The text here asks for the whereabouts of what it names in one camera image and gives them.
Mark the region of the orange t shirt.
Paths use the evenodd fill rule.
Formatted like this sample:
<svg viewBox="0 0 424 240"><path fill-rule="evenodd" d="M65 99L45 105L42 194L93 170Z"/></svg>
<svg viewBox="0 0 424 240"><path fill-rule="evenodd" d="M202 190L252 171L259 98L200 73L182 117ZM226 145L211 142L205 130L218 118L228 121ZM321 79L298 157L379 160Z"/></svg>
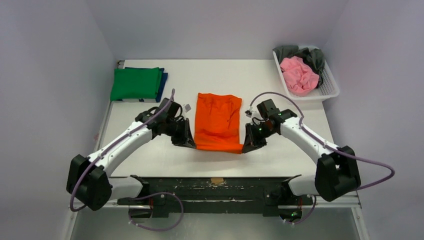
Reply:
<svg viewBox="0 0 424 240"><path fill-rule="evenodd" d="M194 142L201 151L241 154L240 109L234 95L199 93L194 118Z"/></svg>

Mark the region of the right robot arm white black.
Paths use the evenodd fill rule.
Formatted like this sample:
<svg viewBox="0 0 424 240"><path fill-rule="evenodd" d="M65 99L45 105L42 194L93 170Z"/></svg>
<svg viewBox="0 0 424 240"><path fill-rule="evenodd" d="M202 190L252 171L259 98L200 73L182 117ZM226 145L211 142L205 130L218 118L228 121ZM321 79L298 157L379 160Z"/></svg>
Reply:
<svg viewBox="0 0 424 240"><path fill-rule="evenodd" d="M282 182L280 196L288 204L302 195L320 196L331 202L362 184L355 152L349 146L339 147L326 141L300 123L290 109L280 110L273 100L257 105L261 116L258 122L245 124L242 153L249 153L267 145L267 138L278 134L292 141L315 163L312 175L298 174Z"/></svg>

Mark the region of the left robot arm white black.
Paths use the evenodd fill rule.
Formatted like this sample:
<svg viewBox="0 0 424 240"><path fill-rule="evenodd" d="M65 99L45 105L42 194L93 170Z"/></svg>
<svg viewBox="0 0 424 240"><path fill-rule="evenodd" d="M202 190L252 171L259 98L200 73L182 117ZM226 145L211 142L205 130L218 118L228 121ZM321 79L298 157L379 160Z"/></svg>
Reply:
<svg viewBox="0 0 424 240"><path fill-rule="evenodd" d="M74 206L75 200L93 211L110 200L146 203L149 191L137 176L113 178L112 173L133 152L160 135L169 136L174 146L196 148L183 106L164 98L159 106L139 113L124 132L106 146L88 156L78 154L71 160L66 183L66 191L71 195L70 209L81 210Z"/></svg>

